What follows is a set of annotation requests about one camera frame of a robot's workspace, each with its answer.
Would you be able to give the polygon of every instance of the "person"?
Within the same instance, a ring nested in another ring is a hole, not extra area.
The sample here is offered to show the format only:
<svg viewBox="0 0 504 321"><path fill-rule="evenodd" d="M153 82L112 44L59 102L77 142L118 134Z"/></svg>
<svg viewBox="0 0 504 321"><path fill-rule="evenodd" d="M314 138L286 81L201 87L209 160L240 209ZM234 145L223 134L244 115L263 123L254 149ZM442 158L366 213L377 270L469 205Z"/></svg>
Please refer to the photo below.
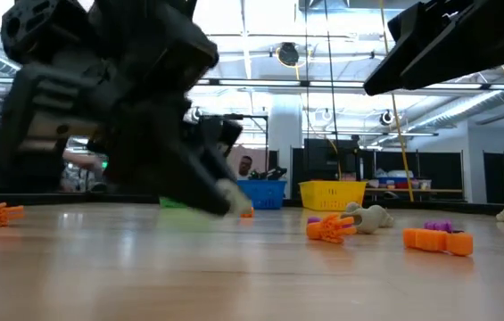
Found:
<svg viewBox="0 0 504 321"><path fill-rule="evenodd" d="M240 160L240 165L238 167L238 178L237 179L247 179L250 176L250 170L252 169L253 160L250 156L242 156Z"/></svg>

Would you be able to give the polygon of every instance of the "ceiling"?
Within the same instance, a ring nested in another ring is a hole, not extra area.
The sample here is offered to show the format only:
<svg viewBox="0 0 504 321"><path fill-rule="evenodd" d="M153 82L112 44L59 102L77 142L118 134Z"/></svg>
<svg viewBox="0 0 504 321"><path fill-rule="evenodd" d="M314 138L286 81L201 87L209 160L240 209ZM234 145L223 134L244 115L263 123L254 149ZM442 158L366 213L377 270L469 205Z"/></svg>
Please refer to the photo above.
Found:
<svg viewBox="0 0 504 321"><path fill-rule="evenodd" d="M86 8L93 0L79 0ZM386 1L385 18L394 17L414 4L412 0ZM386 50L379 2L375 0L199 0L194 22L219 47L220 61L206 78L249 80L318 80L364 81L380 63ZM2 14L12 1L0 0ZM277 58L282 43L295 43L300 54L298 67L287 67ZM387 35L389 48L394 42ZM0 78L11 78L16 64L5 57L0 42ZM496 68L454 79L450 83L504 82L504 69ZM9 90L0 84L0 102ZM383 128L378 115L392 109L390 95L369 97L360 90L318 90L305 87L287 88L285 94L297 95L309 112L315 130L326 130L332 123L327 112L336 109L337 127L341 131L392 130ZM272 96L284 90L275 86L197 86L189 93L194 106L209 113L266 114ZM442 107L462 96L479 93L468 91L397 92L396 105L402 123ZM303 122L307 130L307 121ZM263 139L259 122L245 121L249 137Z"/></svg>

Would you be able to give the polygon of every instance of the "white column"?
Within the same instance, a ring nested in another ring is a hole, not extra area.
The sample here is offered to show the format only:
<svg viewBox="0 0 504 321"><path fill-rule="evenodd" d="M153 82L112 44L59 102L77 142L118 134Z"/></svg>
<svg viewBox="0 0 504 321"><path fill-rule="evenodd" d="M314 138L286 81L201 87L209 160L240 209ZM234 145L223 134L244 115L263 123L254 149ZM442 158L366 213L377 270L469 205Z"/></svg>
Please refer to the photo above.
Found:
<svg viewBox="0 0 504 321"><path fill-rule="evenodd" d="M279 151L279 167L287 169L285 198L291 195L292 148L302 147L302 99L299 95L273 95L269 112L268 146Z"/></svg>

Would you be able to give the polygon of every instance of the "plastic bin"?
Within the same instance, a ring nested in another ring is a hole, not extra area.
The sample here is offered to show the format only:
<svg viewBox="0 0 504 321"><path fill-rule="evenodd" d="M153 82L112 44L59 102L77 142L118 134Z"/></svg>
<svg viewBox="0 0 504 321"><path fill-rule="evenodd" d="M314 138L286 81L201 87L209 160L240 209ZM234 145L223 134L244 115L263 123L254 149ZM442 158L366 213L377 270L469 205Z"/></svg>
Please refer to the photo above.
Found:
<svg viewBox="0 0 504 321"><path fill-rule="evenodd" d="M279 210L284 202L286 181L240 180L237 184L252 200L255 210Z"/></svg>
<svg viewBox="0 0 504 321"><path fill-rule="evenodd" d="M163 209L186 209L188 208L185 204L180 202L172 201L166 197L160 198L161 208Z"/></svg>
<svg viewBox="0 0 504 321"><path fill-rule="evenodd" d="M299 186L304 208L345 210L350 202L362 204L367 182L310 181Z"/></svg>

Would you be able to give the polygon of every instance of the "wooden table surface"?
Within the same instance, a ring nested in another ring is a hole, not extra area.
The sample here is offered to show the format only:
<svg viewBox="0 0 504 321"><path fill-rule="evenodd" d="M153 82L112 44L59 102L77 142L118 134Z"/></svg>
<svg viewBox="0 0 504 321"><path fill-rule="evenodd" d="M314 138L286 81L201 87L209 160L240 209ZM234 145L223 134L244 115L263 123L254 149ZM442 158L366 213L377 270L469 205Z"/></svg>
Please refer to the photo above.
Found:
<svg viewBox="0 0 504 321"><path fill-rule="evenodd" d="M212 219L151 205L27 209L0 228L0 321L504 320L504 224L392 210L395 228L308 242L312 212ZM405 250L401 229L451 218L475 255Z"/></svg>

